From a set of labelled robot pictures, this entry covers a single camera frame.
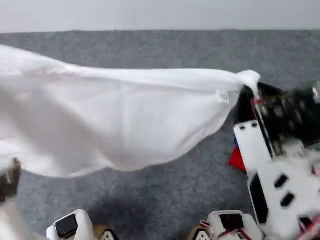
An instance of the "red wire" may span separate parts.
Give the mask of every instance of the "red wire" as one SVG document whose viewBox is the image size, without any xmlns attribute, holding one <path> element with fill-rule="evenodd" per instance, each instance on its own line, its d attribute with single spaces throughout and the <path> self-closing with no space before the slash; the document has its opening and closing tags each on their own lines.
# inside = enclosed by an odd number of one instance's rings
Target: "red wire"
<svg viewBox="0 0 320 240">
<path fill-rule="evenodd" d="M 232 234 L 232 233 L 234 233 L 234 232 L 240 232 L 240 233 L 244 236 L 244 238 L 245 238 L 246 240 L 252 240 L 252 238 L 251 238 L 251 237 L 246 233 L 246 231 L 245 231 L 244 229 L 242 229 L 242 228 L 225 231 L 225 232 L 221 233 L 221 234 L 218 236 L 217 239 L 220 239 L 221 237 L 224 237 L 224 236 L 226 236 L 226 235 Z"/>
</svg>

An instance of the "white robot part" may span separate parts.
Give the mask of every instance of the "white robot part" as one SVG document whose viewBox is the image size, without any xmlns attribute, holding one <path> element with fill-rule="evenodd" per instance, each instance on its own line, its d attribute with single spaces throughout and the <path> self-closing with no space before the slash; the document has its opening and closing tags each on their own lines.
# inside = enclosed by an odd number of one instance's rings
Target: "white robot part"
<svg viewBox="0 0 320 240">
<path fill-rule="evenodd" d="M 56 221 L 46 230 L 46 237 L 50 240 L 98 240 L 88 213 L 82 209 Z"/>
<path fill-rule="evenodd" d="M 257 120 L 236 124 L 233 131 L 248 176 L 256 171 L 258 162 L 272 160 Z"/>
<path fill-rule="evenodd" d="M 258 226 L 267 236 L 296 239 L 302 225 L 320 214 L 320 179 L 300 161 L 304 159 L 259 163 L 248 180 Z"/>
<path fill-rule="evenodd" d="M 212 240 L 264 239 L 252 216 L 239 210 L 213 211 L 207 222 L 213 234 Z"/>
</svg>

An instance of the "hole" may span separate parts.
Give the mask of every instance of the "hole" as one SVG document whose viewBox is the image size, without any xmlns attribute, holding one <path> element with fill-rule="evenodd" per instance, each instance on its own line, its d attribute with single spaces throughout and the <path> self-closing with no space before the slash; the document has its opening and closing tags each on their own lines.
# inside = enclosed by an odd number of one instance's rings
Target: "hole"
<svg viewBox="0 0 320 240">
<path fill-rule="evenodd" d="M 300 217 L 299 221 L 303 224 L 305 228 L 308 228 L 312 224 L 311 219 L 307 216 Z"/>
<path fill-rule="evenodd" d="M 288 192 L 281 201 L 281 207 L 288 208 L 294 199 L 295 195 L 293 195 L 291 192 Z"/>
<path fill-rule="evenodd" d="M 277 181 L 275 181 L 274 187 L 281 188 L 288 180 L 289 178 L 286 175 L 281 174 L 281 176 L 277 179 Z"/>
<path fill-rule="evenodd" d="M 240 214 L 221 214 L 219 217 L 223 228 L 227 231 L 244 228 L 244 221 Z"/>
<path fill-rule="evenodd" d="M 269 208 L 258 174 L 256 174 L 252 179 L 250 184 L 250 193 L 258 222 L 260 224 L 267 223 Z"/>
</svg>

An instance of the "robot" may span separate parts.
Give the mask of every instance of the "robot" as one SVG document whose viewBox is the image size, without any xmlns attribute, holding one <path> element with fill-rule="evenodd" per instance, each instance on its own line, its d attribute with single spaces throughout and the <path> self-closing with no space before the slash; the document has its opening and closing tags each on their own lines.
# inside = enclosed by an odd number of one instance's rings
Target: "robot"
<svg viewBox="0 0 320 240">
<path fill-rule="evenodd" d="M 259 83 L 259 96 L 244 88 L 236 107 L 234 134 L 245 166 L 254 218 L 239 210 L 214 211 L 188 240 L 320 240 L 320 81 L 283 92 Z M 14 199 L 18 159 L 0 161 L 1 239 L 118 240 L 76 210 L 47 229 L 30 233 Z"/>
<path fill-rule="evenodd" d="M 258 87 L 259 98 L 241 92 L 233 129 L 256 222 L 212 212 L 190 240 L 320 239 L 320 81 L 291 92 Z"/>
</svg>

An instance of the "wire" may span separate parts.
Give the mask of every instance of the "wire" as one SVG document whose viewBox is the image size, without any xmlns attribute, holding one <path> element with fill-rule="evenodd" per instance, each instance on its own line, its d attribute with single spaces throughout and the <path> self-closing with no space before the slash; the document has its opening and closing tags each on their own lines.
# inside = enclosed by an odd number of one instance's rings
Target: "wire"
<svg viewBox="0 0 320 240">
<path fill-rule="evenodd" d="M 200 225 L 205 228 L 210 228 L 210 223 L 207 221 L 200 221 Z"/>
<path fill-rule="evenodd" d="M 207 228 L 209 230 L 209 232 L 210 232 L 210 236 L 209 237 L 210 237 L 210 240 L 212 240 L 215 235 L 213 233 L 212 228 L 210 227 L 210 223 L 207 222 L 207 221 L 200 221 L 200 226 L 204 227 L 204 228 Z"/>
<path fill-rule="evenodd" d="M 314 218 L 310 226 L 296 240 L 311 240 L 319 234 L 320 230 L 320 215 Z"/>
</svg>

